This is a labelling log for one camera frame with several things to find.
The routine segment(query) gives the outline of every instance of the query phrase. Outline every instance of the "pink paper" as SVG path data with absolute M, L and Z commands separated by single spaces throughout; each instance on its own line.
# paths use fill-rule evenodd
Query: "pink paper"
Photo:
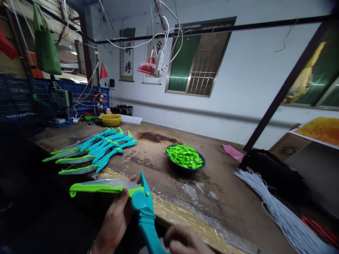
M 243 161 L 243 158 L 245 155 L 243 155 L 241 152 L 239 152 L 238 150 L 236 150 L 235 148 L 233 148 L 230 145 L 224 145 L 222 144 L 222 148 L 224 149 L 224 151 L 226 153 L 228 153 L 229 155 L 231 155 L 234 159 L 236 159 L 239 163 L 241 163 Z

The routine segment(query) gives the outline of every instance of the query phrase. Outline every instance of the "yellow bowl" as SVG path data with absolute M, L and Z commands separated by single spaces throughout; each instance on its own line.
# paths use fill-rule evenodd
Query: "yellow bowl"
M 106 119 L 106 118 L 104 118 L 105 116 L 118 116 L 119 118 L 116 118 L 116 119 Z M 100 115 L 99 118 L 101 119 L 102 125 L 105 125 L 105 126 L 117 126 L 117 125 L 120 124 L 122 116 L 121 115 L 116 115 L 116 114 L 104 114 L 104 115 Z

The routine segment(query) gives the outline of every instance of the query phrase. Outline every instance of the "white paper stack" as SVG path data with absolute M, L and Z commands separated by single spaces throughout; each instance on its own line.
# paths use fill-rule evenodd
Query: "white paper stack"
M 136 117 L 136 116 L 126 116 L 126 115 L 121 115 L 121 122 L 124 123 L 132 123 L 132 124 L 140 124 L 142 121 L 142 117 Z

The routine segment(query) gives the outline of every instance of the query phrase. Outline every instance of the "wooden workbench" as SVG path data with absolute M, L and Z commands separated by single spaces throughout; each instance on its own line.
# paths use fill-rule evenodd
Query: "wooden workbench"
M 157 198 L 193 211 L 212 228 L 221 231 L 231 245 L 242 246 L 241 249 L 251 253 L 257 252 L 257 248 L 249 242 L 262 251 L 291 252 L 282 232 L 262 209 L 259 197 L 233 174 L 239 163 L 221 147 L 221 144 L 229 144 L 242 151 L 240 145 L 146 122 L 140 125 L 122 123 L 120 127 L 124 131 L 130 130 L 139 143 L 125 148 L 122 155 L 113 156 L 107 165 L 109 169 L 106 168 L 102 176 L 115 177 L 116 172 L 131 176 L 144 172 Z M 61 129 L 48 128 L 32 140 L 52 152 L 100 130 L 103 130 L 102 126 L 80 123 Z M 191 178 L 178 176 L 167 164 L 165 149 L 171 144 L 192 146 L 204 156 L 205 168 Z M 242 253 L 229 245 L 222 252 Z

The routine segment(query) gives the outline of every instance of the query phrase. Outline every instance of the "green tote bag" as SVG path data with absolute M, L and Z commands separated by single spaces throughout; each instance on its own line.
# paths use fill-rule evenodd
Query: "green tote bag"
M 52 34 L 42 16 L 40 6 L 36 3 L 34 3 L 34 29 L 35 54 L 39 69 L 49 74 L 62 75 L 60 59 Z

